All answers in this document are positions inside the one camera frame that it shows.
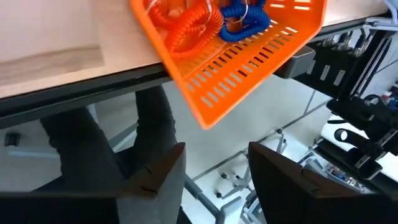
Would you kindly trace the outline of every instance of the black table frame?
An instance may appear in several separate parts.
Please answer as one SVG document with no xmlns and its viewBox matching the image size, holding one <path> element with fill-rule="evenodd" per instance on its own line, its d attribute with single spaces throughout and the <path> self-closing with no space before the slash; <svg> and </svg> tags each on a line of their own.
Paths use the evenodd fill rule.
<svg viewBox="0 0 398 224">
<path fill-rule="evenodd" d="M 312 41 L 349 32 L 361 28 L 365 19 L 344 22 L 324 27 Z M 372 41 L 369 47 L 380 49 L 378 41 Z M 366 69 L 377 70 L 382 50 L 369 54 Z M 86 106 L 126 93 L 143 90 L 171 81 L 161 63 L 135 68 L 123 72 L 104 75 L 67 85 L 56 86 L 26 94 L 0 99 L 0 129 L 33 121 L 51 114 Z"/>
</svg>

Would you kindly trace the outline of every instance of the white floor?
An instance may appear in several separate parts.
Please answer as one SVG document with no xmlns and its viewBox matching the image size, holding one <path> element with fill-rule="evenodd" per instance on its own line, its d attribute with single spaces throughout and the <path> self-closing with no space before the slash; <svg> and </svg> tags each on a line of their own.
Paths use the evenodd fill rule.
<svg viewBox="0 0 398 224">
<path fill-rule="evenodd" d="M 395 49 L 394 47 L 394 50 L 387 55 L 385 65 L 398 58 Z M 392 73 L 396 68 L 397 65 L 394 64 L 384 71 Z M 299 82 L 271 76 L 214 128 L 206 131 L 199 127 L 191 115 L 177 87 L 170 82 L 164 84 L 164 88 L 176 119 L 177 140 L 187 144 L 187 174 L 190 177 L 200 175 L 247 147 L 250 141 L 257 141 L 303 115 L 313 94 L 311 88 Z M 329 100 L 329 97 L 316 92 L 308 109 L 311 110 L 326 100 Z M 108 139 L 136 122 L 137 112 L 134 102 L 135 97 L 131 93 L 96 104 L 99 125 Z M 294 161 L 301 159 L 329 117 L 330 111 L 323 106 L 288 127 L 285 130 L 288 147 L 284 155 Z M 4 136 L 10 129 L 22 133 L 21 146 L 18 150 L 54 153 L 38 121 L 0 130 L 0 136 Z M 276 139 L 268 140 L 265 145 L 275 148 Z M 2 191 L 32 190 L 60 175 L 60 163 L 57 158 L 10 156 L 8 150 L 0 146 L 0 190 Z M 234 170 L 235 173 L 243 175 L 245 163 L 247 161 L 244 156 L 238 156 L 198 179 L 196 183 L 217 207 L 221 207 L 232 198 L 217 199 L 215 190 L 227 192 L 232 185 L 221 180 L 219 173 L 223 170 Z M 247 190 L 241 193 L 243 197 L 247 194 Z M 211 223 L 214 220 L 187 192 L 184 192 L 182 205 L 193 223 Z M 233 215 L 228 223 L 237 223 L 238 216 L 239 214 Z"/>
</svg>

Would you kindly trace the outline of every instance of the cable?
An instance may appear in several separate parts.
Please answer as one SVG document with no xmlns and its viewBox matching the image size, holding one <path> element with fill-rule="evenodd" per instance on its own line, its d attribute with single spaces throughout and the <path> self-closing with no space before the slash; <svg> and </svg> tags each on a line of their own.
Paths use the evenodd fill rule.
<svg viewBox="0 0 398 224">
<path fill-rule="evenodd" d="M 224 18 L 243 17 L 243 24 L 248 24 L 245 28 L 237 32 L 230 32 L 227 24 L 224 23 L 220 30 L 220 38 L 226 42 L 238 42 L 250 37 L 258 32 L 267 29 L 271 23 L 269 16 L 264 11 L 265 0 L 258 0 L 256 5 L 245 5 L 240 0 L 234 0 L 232 5 L 220 9 Z"/>
<path fill-rule="evenodd" d="M 384 0 L 384 3 L 388 6 L 388 8 L 391 11 L 392 23 L 396 24 L 397 20 L 398 20 L 398 12 L 397 12 L 396 7 L 390 2 L 390 0 Z"/>
<path fill-rule="evenodd" d="M 155 26 L 163 27 L 164 29 L 167 30 L 173 29 L 173 26 L 175 25 L 176 22 L 178 22 L 179 18 L 174 17 L 175 15 L 172 16 L 166 15 L 165 11 L 162 10 L 162 7 L 160 5 L 161 4 L 160 0 L 146 0 L 144 2 L 146 4 L 145 5 L 146 8 L 152 6 L 151 8 L 149 8 L 148 15 Z M 173 4 L 172 9 L 176 8 L 178 8 L 178 6 L 176 4 Z M 201 25 L 195 25 L 189 28 L 188 33 L 200 32 L 201 30 L 203 30 Z"/>
<path fill-rule="evenodd" d="M 198 55 L 200 51 L 217 35 L 224 23 L 223 16 L 215 4 L 211 5 L 213 9 L 209 18 L 209 9 L 207 3 L 198 3 L 187 9 L 170 29 L 169 34 L 164 40 L 166 48 L 173 58 L 186 59 Z M 199 37 L 195 38 L 190 44 L 190 49 L 177 50 L 179 43 L 186 37 L 189 30 L 195 24 L 206 24 L 206 29 Z"/>
<path fill-rule="evenodd" d="M 173 0 L 167 1 L 169 5 L 168 15 L 174 18 L 178 18 L 187 8 L 187 2 L 185 0 Z"/>
</svg>

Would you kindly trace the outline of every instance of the coiled cable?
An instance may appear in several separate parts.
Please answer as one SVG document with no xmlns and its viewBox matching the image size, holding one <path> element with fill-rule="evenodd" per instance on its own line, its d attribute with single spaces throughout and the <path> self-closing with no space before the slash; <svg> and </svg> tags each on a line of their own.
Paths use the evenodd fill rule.
<svg viewBox="0 0 398 224">
<path fill-rule="evenodd" d="M 200 2 L 190 7 L 180 16 L 178 22 L 174 24 L 173 29 L 170 29 L 166 36 L 164 43 L 173 58 L 185 59 L 198 55 L 203 48 L 220 31 L 224 19 L 215 4 L 211 4 L 211 14 L 207 3 Z M 190 32 L 191 27 L 195 24 L 206 24 L 204 30 L 198 34 L 197 38 L 192 39 L 190 47 L 182 51 L 178 51 L 177 47 L 183 38 Z"/>
<path fill-rule="evenodd" d="M 240 0 L 234 0 L 232 5 L 220 9 L 224 18 L 243 17 L 245 27 L 237 32 L 227 29 L 226 23 L 220 30 L 220 38 L 226 42 L 238 42 L 269 27 L 271 20 L 264 11 L 265 0 L 258 0 L 256 5 L 245 5 Z"/>
<path fill-rule="evenodd" d="M 162 7 L 160 6 L 161 2 L 160 0 L 146 0 L 145 2 L 145 7 L 149 7 L 151 4 L 151 8 L 148 11 L 148 15 L 152 22 L 154 23 L 155 26 L 157 27 L 162 27 L 164 29 L 170 30 L 173 29 L 173 26 L 175 23 L 180 19 L 178 17 L 175 17 L 174 15 L 168 15 L 167 13 L 162 10 Z M 196 33 L 200 32 L 203 30 L 202 26 L 199 25 L 194 25 L 189 27 L 188 33 Z"/>
</svg>

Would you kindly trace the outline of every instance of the plastic basket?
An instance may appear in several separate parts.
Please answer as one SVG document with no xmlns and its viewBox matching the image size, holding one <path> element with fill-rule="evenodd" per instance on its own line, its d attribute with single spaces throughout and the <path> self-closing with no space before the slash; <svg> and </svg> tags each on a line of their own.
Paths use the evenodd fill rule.
<svg viewBox="0 0 398 224">
<path fill-rule="evenodd" d="M 326 0 L 268 0 L 271 26 L 238 43 L 215 38 L 197 57 L 174 61 L 142 0 L 131 9 L 200 126 L 211 128 L 318 33 Z"/>
</svg>

